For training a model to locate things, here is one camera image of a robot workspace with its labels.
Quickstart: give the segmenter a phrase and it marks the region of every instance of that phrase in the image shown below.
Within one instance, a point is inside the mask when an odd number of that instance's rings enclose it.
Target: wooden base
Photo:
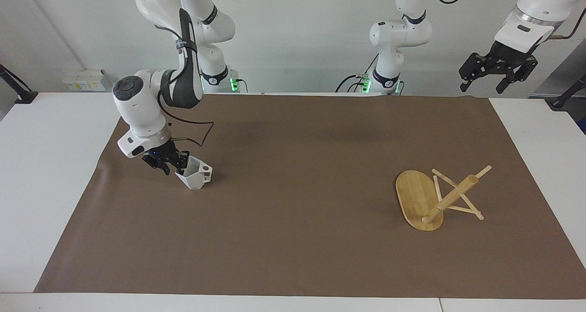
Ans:
[[[422,220],[439,203],[434,182],[426,174],[405,171],[397,178],[396,188],[403,216],[409,225],[421,231],[432,231],[443,224],[443,214],[438,214],[429,224]]]

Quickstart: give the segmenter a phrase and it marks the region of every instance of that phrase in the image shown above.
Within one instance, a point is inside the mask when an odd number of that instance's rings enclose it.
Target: tabletop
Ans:
[[[586,265],[586,136],[569,115],[552,112],[542,100],[490,101]],[[0,310],[586,310],[586,300],[32,294],[118,120],[109,93],[42,93],[31,105],[15,105],[0,122]]]

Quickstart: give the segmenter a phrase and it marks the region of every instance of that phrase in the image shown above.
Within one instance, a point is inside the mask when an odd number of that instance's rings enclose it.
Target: black band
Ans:
[[[224,71],[222,71],[220,74],[210,76],[205,72],[202,72],[201,75],[203,76],[203,79],[206,80],[210,85],[218,85],[224,78],[228,77],[228,66],[226,66]]]
[[[410,24],[420,24],[425,20],[425,16],[427,15],[427,10],[423,11],[423,15],[420,18],[410,18],[403,14],[403,17],[409,21]]]
[[[374,70],[372,70],[372,76],[375,78],[377,82],[381,83],[384,88],[391,88],[399,80],[399,76],[401,76],[401,73],[399,73],[394,78],[386,78],[384,76],[381,76],[378,72],[376,72],[375,67]]]
[[[212,10],[212,13],[209,15],[209,17],[207,17],[205,20],[202,20],[201,23],[208,25],[211,24],[212,21],[218,16],[218,8],[214,5],[214,9]]]

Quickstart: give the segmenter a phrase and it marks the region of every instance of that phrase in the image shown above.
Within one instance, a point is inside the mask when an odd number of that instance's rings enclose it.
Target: black joint cap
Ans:
[[[126,76],[116,82],[112,93],[119,101],[128,101],[142,90],[144,82],[138,76]]]

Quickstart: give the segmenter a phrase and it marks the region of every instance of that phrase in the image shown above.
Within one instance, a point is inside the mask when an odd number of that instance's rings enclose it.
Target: wooden post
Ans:
[[[431,220],[438,216],[438,214],[444,212],[444,210],[448,209],[450,205],[452,205],[460,195],[469,191],[475,184],[478,183],[478,177],[475,175],[469,175],[466,177],[462,182],[458,185],[458,187],[452,189],[448,195],[446,195],[434,209],[432,209],[427,215],[423,216],[422,221],[425,224],[429,224]]]

